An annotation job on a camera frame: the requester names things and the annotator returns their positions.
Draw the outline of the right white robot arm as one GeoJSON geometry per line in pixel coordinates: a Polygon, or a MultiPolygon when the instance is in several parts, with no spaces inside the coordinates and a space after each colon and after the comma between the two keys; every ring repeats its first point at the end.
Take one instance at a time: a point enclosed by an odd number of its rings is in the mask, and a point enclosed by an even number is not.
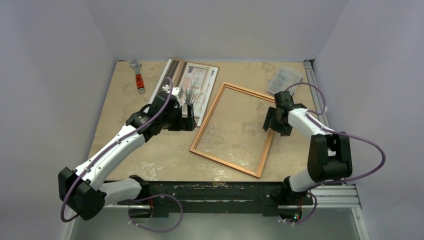
{"type": "Polygon", "coordinates": [[[269,107],[263,129],[290,136],[298,130],[307,140],[307,166],[301,172],[285,179],[287,186],[280,196],[288,204],[300,198],[301,192],[328,180],[341,180],[352,175],[350,140],[313,117],[302,103],[295,103],[289,91],[274,94],[275,106],[269,107]]]}

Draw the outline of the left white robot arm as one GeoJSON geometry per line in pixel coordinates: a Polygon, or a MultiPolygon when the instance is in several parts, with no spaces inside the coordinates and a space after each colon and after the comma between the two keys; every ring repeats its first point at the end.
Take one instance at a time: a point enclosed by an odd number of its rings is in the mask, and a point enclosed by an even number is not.
{"type": "Polygon", "coordinates": [[[73,220],[65,217],[66,207],[87,221],[108,204],[132,200],[142,205],[148,201],[147,184],[138,176],[112,183],[105,180],[132,152],[162,130],[191,132],[195,129],[192,105],[187,106],[188,115],[183,116],[182,93],[180,87],[161,91],[152,103],[133,113],[116,136],[93,157],[74,169],[64,167],[58,173],[63,222],[73,220]]]}

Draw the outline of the copper wooden picture frame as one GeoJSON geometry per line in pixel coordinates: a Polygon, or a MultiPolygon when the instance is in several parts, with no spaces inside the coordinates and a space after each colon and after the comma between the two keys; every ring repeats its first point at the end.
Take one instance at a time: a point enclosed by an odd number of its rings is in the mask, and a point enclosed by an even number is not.
{"type": "Polygon", "coordinates": [[[189,151],[260,178],[274,138],[263,124],[274,97],[224,82],[189,151]]]}

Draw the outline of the plant photo print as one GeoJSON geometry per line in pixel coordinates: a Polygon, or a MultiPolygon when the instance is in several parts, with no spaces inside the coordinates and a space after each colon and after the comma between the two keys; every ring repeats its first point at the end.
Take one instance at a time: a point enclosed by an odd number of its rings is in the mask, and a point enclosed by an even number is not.
{"type": "Polygon", "coordinates": [[[187,105],[192,105],[196,126],[200,127],[219,71],[218,66],[170,58],[149,99],[151,104],[156,94],[169,77],[173,87],[180,88],[182,114],[187,116],[187,105]]]}

